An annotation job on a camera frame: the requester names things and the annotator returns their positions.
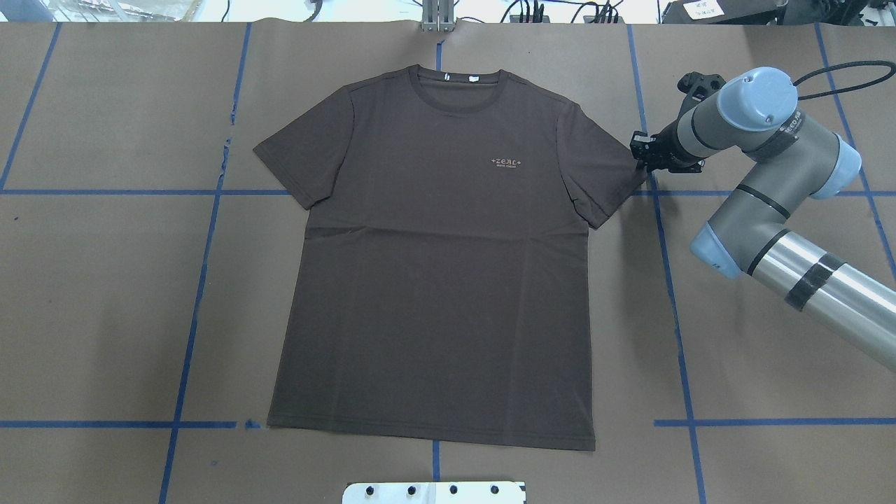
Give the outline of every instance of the shirt sleeve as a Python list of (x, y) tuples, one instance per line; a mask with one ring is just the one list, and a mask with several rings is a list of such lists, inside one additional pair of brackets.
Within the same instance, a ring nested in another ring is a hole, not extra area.
[(557, 120), (557, 160), (575, 211), (597, 229), (646, 179), (632, 153), (570, 102)]
[(311, 208), (332, 194), (354, 116), (349, 92), (341, 88), (253, 151), (299, 204)]

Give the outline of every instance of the white sticker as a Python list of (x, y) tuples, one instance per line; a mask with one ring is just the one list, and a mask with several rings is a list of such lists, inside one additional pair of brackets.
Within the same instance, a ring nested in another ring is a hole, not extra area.
[(685, 10), (687, 11), (687, 15), (691, 16), (691, 19), (694, 20), (725, 15), (725, 12), (722, 11), (722, 8), (719, 6), (719, 2), (716, 2), (716, 0), (691, 2), (690, 4), (685, 4)]

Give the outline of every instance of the blue joint cap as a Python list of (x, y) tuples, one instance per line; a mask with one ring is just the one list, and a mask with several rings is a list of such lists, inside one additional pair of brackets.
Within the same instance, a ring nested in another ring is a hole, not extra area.
[(784, 124), (797, 109), (797, 88), (781, 70), (760, 66), (722, 86), (716, 103), (733, 127), (768, 131)]
[(740, 267), (719, 241), (719, 237), (708, 222), (703, 224), (697, 237), (691, 242), (691, 252), (728, 278), (737, 278), (740, 274)]
[(814, 199), (825, 199), (836, 195), (843, 190), (844, 187), (852, 183), (858, 175), (858, 171), (862, 169), (862, 156), (852, 145), (843, 141), (843, 137), (837, 135), (840, 140), (840, 152), (837, 154), (837, 164), (834, 165), (834, 171), (828, 177), (821, 189), (811, 194)]

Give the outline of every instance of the dark gray t-shirt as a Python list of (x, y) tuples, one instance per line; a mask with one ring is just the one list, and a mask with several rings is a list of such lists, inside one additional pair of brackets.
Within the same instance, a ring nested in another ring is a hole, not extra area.
[(414, 65), (254, 151), (311, 210), (269, 425), (594, 449), (588, 228), (644, 173), (578, 105)]

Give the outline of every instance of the neckline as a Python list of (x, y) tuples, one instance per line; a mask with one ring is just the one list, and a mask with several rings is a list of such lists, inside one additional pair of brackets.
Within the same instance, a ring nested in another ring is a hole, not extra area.
[[(434, 81), (444, 81), (446, 75), (448, 75), (451, 79), (449, 82), (466, 83), (467, 85), (491, 83), (497, 84), (497, 86), (495, 86), (495, 88), (492, 90), (492, 93), (488, 96), (487, 99), (475, 105), (470, 105), (468, 107), (449, 105), (447, 103), (442, 103), (441, 101), (434, 98), (425, 89), (423, 89), (423, 85), (420, 84), (421, 78), (431, 79)], [(434, 109), (442, 110), (443, 112), (454, 113), (478, 112), (482, 109), (487, 108), (491, 104), (495, 103), (495, 101), (497, 101), (497, 99), (501, 96), (501, 92), (504, 90), (504, 87), (507, 84), (507, 72), (505, 72), (504, 70), (498, 70), (497, 72), (494, 72), (492, 74), (457, 74), (454, 72), (439, 72), (436, 70), (424, 68), (420, 65), (413, 65), (408, 67), (408, 77), (410, 78), (410, 86), (414, 89), (414, 92), (427, 105)], [(470, 77), (473, 77), (477, 80), (471, 81)]]

